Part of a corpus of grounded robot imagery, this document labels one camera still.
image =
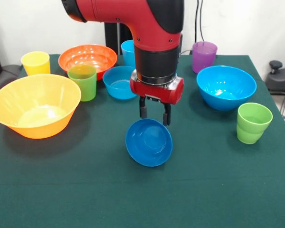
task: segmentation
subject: plastic bowl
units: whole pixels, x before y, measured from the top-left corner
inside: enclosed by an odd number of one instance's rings
[[[164,164],[173,148],[168,129],[153,119],[140,119],[133,123],[125,143],[129,155],[137,163],[148,167]]]
[[[109,47],[97,44],[86,44],[72,47],[63,52],[58,59],[59,66],[67,73],[70,68],[79,64],[94,66],[97,69],[97,80],[112,68],[117,61],[117,54]]]
[[[220,111],[238,108],[257,89],[250,74],[231,66],[207,67],[198,73],[196,80],[206,103]]]
[[[105,72],[103,81],[110,96],[126,100],[136,96],[130,87],[131,74],[135,70],[131,66],[116,66]]]
[[[67,126],[80,97],[80,88],[67,77],[23,77],[0,90],[0,123],[27,138],[48,138]]]

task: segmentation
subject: green tablecloth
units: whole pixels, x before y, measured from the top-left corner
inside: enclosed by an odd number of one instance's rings
[[[30,140],[0,124],[0,228],[285,227],[285,123],[248,56],[218,56],[216,64],[250,73],[257,81],[250,101],[273,112],[256,144],[237,140],[236,110],[205,104],[191,57],[182,56],[171,158],[143,167],[124,142],[139,118],[138,97],[114,100],[100,82],[96,99],[81,103],[54,137]],[[51,65],[63,73],[57,55]],[[162,121],[163,106],[147,105]]]

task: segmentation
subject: light blue bowl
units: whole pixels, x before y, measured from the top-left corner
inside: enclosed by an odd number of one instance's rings
[[[134,42],[132,39],[127,40],[121,44],[123,60],[126,66],[135,68],[135,52]]]
[[[103,81],[110,96],[120,100],[136,96],[130,87],[130,78],[134,70],[131,66],[116,66],[105,72]]]
[[[231,66],[207,67],[198,73],[196,80],[206,103],[220,111],[238,108],[257,89],[250,74]]]
[[[153,119],[140,119],[129,128],[126,139],[129,155],[139,164],[155,167],[164,164],[172,152],[168,129]]]

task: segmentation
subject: yellow bowl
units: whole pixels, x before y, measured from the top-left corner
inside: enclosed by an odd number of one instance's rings
[[[31,139],[61,132],[81,98],[79,86],[59,75],[33,75],[0,90],[0,123]]]

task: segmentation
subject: red robot arm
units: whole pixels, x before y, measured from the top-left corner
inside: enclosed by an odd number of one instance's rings
[[[62,0],[68,15],[82,22],[127,25],[135,48],[136,71],[131,89],[165,105],[164,124],[170,124],[170,104],[181,98],[184,82],[177,77],[184,0]]]

